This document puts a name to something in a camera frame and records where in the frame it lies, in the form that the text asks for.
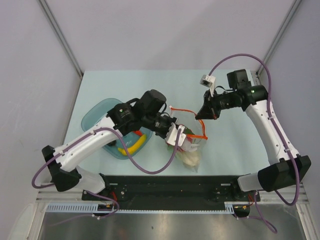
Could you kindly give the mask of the clear zip bag red zipper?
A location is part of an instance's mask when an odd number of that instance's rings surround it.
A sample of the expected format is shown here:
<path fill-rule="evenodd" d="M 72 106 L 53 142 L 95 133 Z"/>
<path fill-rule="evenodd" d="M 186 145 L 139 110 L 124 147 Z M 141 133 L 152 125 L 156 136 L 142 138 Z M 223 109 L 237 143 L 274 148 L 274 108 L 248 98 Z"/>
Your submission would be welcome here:
<path fill-rule="evenodd" d="M 203 122 L 203 120 L 196 120 L 195 119 L 196 113 L 193 112 L 192 110 L 175 108 L 173 106 L 170 106 L 169 108 L 170 108 L 170 116 L 177 118 L 177 124 L 185 126 L 186 130 L 184 130 L 183 132 L 188 135 L 193 135 L 193 139 L 195 140 L 195 143 L 199 144 L 199 147 L 197 148 L 196 151 L 200 152 L 201 159 L 202 159 L 203 147 L 208 140 L 208 137 L 206 135 L 205 123 Z M 183 151 L 180 148 L 178 148 L 178 150 L 175 154 L 175 158 L 182 163 L 182 161 L 179 158 L 179 153 L 181 153 L 181 152 L 183 152 Z M 186 169 L 188 169 L 194 173 L 198 172 L 199 165 L 197 168 L 190 168 L 190 167 L 187 167 L 183 164 L 183 166 Z"/>

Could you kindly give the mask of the red cherry bunch with leaf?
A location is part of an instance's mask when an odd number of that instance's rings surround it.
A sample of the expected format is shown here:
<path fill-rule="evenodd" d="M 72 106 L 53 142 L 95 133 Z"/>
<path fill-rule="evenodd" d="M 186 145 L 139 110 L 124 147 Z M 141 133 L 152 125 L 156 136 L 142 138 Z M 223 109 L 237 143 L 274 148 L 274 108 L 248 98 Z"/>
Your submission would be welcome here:
<path fill-rule="evenodd" d="M 183 152 L 194 152 L 198 149 L 200 145 L 195 143 L 195 140 L 193 138 L 193 135 L 186 134 L 186 139 L 183 142 L 183 145 L 180 148 Z"/>

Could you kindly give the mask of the red orange carrot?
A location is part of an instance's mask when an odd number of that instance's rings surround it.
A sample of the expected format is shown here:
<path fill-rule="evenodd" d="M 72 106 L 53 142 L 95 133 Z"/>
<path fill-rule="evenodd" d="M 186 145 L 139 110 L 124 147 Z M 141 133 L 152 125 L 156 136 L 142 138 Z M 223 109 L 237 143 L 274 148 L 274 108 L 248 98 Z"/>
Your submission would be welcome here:
<path fill-rule="evenodd" d="M 134 133 L 135 133 L 137 136 L 140 136 L 140 137 L 144 135 L 140 130 L 136 130 L 136 131 L 134 131 Z"/>

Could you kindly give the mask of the yellow banana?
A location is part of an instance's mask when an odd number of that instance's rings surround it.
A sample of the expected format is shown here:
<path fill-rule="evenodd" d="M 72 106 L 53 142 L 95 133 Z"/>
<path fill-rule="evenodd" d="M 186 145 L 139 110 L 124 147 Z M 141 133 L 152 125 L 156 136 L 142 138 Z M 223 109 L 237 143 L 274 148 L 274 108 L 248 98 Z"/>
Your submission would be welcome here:
<path fill-rule="evenodd" d="M 118 147 L 117 150 L 123 155 L 126 156 L 127 153 L 129 153 L 130 155 L 134 154 L 135 152 L 137 152 L 145 143 L 145 141 L 147 140 L 147 135 L 143 134 L 139 137 L 139 139 L 129 148 L 127 148 L 127 150 L 125 150 L 124 148 L 120 148 Z"/>

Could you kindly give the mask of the green white lettuce head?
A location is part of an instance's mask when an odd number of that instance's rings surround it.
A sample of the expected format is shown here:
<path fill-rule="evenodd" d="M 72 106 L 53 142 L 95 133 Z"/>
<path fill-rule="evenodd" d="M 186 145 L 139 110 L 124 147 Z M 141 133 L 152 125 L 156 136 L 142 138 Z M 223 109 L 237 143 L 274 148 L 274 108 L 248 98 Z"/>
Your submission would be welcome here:
<path fill-rule="evenodd" d="M 179 153 L 179 159 L 182 163 L 189 168 L 197 168 L 201 161 L 201 153 L 196 151 L 183 151 Z"/>

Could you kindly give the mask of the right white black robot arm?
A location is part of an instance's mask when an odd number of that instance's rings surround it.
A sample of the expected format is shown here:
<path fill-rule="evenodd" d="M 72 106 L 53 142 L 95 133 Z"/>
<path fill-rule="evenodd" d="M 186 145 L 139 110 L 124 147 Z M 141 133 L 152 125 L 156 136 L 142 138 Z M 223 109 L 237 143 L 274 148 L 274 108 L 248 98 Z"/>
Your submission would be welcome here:
<path fill-rule="evenodd" d="M 284 133 L 268 102 L 268 92 L 262 85 L 252 85 L 246 70 L 227 74 L 230 91 L 218 94 L 216 78 L 203 75 L 200 84 L 208 90 L 203 95 L 203 105 L 195 118 L 216 120 L 221 111 L 241 108 L 254 124 L 265 147 L 269 166 L 256 173 L 238 177 L 237 184 L 230 188 L 231 196 L 242 201 L 249 191 L 277 191 L 300 183 L 311 167 L 310 158 L 302 156 Z"/>

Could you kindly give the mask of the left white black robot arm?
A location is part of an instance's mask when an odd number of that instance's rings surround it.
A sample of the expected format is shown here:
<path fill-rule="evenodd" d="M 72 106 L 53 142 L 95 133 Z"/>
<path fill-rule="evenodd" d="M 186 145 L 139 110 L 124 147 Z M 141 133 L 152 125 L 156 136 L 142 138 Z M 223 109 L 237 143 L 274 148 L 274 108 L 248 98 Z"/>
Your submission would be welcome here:
<path fill-rule="evenodd" d="M 51 175 L 51 185 L 58 192 L 78 188 L 92 192 L 100 200 L 107 199 L 111 188 L 103 175 L 84 170 L 79 164 L 96 150 L 116 140 L 121 141 L 140 128 L 154 132 L 177 149 L 182 130 L 175 117 L 160 112 L 166 101 L 159 91 L 148 90 L 141 98 L 115 105 L 93 127 L 71 142 L 56 148 L 44 147 L 42 154 Z"/>

